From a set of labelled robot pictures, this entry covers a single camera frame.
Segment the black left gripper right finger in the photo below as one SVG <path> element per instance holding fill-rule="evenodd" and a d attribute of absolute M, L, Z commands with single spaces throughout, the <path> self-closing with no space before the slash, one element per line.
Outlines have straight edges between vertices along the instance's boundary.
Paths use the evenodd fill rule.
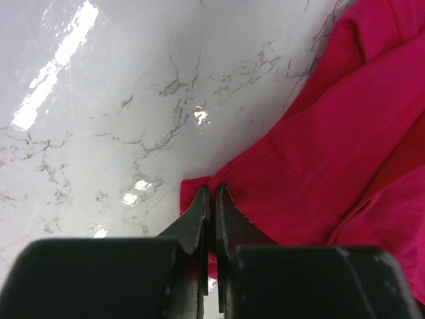
<path fill-rule="evenodd" d="M 283 246 L 216 194 L 219 310 L 225 318 L 420 318 L 396 259 L 374 247 Z"/>

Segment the magenta t-shirt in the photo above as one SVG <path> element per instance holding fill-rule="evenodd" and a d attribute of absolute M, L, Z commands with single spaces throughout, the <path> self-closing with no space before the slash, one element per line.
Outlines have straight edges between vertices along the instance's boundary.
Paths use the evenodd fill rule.
<path fill-rule="evenodd" d="M 282 245 L 372 245 L 396 257 L 424 301 L 424 2 L 357 1 L 313 74 L 258 142 L 215 175 Z"/>

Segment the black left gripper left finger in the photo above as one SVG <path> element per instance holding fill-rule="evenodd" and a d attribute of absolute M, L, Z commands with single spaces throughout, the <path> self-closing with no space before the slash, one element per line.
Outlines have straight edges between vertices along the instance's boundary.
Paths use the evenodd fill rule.
<path fill-rule="evenodd" d="M 202 318 L 210 196 L 156 237 L 46 239 L 28 245 L 1 291 L 2 318 Z"/>

